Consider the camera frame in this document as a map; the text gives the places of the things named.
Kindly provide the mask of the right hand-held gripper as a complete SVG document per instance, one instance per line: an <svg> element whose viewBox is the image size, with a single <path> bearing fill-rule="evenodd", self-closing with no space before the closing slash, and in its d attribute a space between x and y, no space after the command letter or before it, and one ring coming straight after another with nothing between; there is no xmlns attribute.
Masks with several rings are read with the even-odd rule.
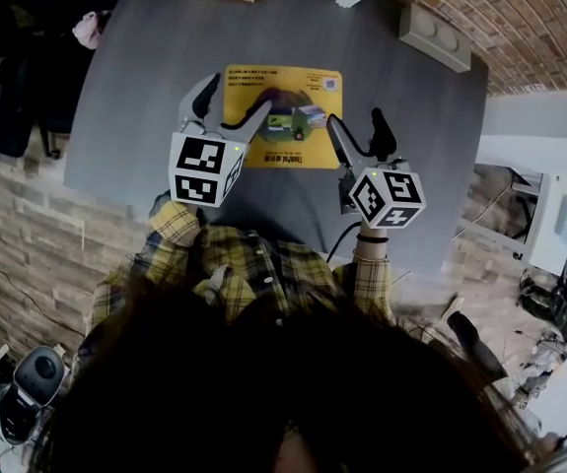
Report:
<svg viewBox="0 0 567 473"><path fill-rule="evenodd" d="M335 155L345 168L338 183L340 212L360 215L371 229L404 229L426 208L420 177L405 159L386 162L396 151L395 137L378 107L371 118L374 133L366 156L383 163L363 169L359 146L344 122L333 113L326 120Z"/></svg>

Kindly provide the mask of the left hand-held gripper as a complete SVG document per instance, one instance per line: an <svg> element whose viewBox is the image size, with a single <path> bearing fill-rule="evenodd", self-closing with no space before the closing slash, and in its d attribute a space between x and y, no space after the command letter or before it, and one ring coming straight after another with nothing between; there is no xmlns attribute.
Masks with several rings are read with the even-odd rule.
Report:
<svg viewBox="0 0 567 473"><path fill-rule="evenodd" d="M220 80L220 73L205 77L178 106L180 125L172 136L169 161L175 201L220 207L241 173L249 142L272 108L270 100L255 102L238 123L207 129L204 119Z"/></svg>

